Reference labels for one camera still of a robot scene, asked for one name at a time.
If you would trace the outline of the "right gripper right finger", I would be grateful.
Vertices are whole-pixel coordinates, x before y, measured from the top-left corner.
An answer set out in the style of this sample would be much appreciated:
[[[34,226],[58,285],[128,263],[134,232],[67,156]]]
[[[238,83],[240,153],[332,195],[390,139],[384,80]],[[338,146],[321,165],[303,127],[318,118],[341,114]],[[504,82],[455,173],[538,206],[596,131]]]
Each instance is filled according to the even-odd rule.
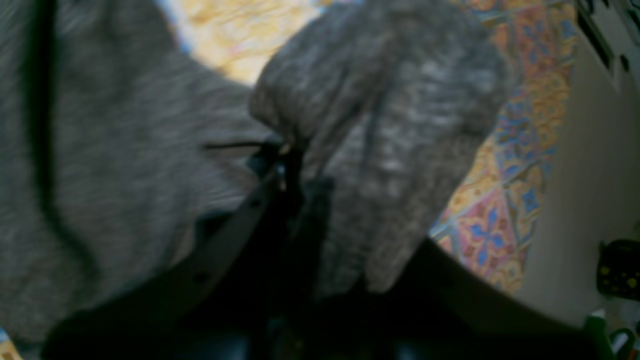
[[[348,292],[300,316],[302,360],[599,360],[589,332],[505,296],[432,240],[393,286]]]

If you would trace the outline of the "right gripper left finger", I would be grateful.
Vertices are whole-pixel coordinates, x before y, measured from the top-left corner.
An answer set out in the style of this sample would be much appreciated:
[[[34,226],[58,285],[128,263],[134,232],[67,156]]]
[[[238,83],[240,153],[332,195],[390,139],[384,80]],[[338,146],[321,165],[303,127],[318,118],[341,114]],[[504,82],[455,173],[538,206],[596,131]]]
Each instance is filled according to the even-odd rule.
[[[273,150],[260,184],[178,265],[60,323],[44,360],[269,360],[303,200],[301,150]]]

